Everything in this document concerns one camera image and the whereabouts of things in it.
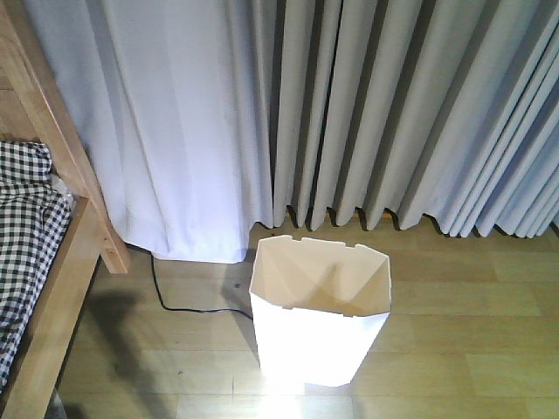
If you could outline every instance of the trash bin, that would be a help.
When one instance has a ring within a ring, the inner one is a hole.
[[[361,244],[262,239],[250,295],[263,374],[341,386],[388,318],[389,258]]]

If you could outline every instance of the checkered fabric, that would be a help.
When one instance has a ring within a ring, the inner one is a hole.
[[[40,142],[0,141],[0,182],[49,182],[52,160]]]
[[[41,177],[52,165],[48,149],[12,145],[0,141],[0,391],[71,215],[48,173]]]

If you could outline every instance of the white curtain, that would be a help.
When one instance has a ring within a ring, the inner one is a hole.
[[[25,0],[115,228],[236,262],[260,221],[559,221],[559,3]]]
[[[25,2],[125,241],[238,262],[271,222],[247,2]]]

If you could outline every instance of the wooden floor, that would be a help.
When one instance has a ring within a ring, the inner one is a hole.
[[[148,255],[126,277],[101,266],[59,392],[70,418],[559,417],[559,238],[447,238],[424,219],[372,232],[316,232],[390,255],[392,313],[353,382],[302,386],[259,373],[252,324],[230,313],[164,312]],[[248,260],[253,257],[250,252]],[[171,306],[248,308],[250,261],[158,262]]]

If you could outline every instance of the power cord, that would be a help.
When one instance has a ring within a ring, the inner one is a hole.
[[[155,273],[154,255],[152,253],[149,253],[149,255],[151,256],[151,273],[153,275],[155,290],[157,291],[157,297],[159,298],[159,304],[161,304],[161,307],[164,310],[167,310],[169,312],[191,312],[191,313],[226,313],[226,312],[232,312],[232,313],[242,314],[247,319],[252,320],[252,316],[250,314],[247,314],[247,313],[245,313],[244,311],[242,311],[238,308],[216,308],[216,309],[213,309],[213,310],[198,310],[196,308],[169,307],[169,306],[167,306],[165,304],[165,302],[163,301],[163,296],[161,295],[161,291],[159,290],[159,285],[157,283],[158,281],[157,281],[157,274]]]

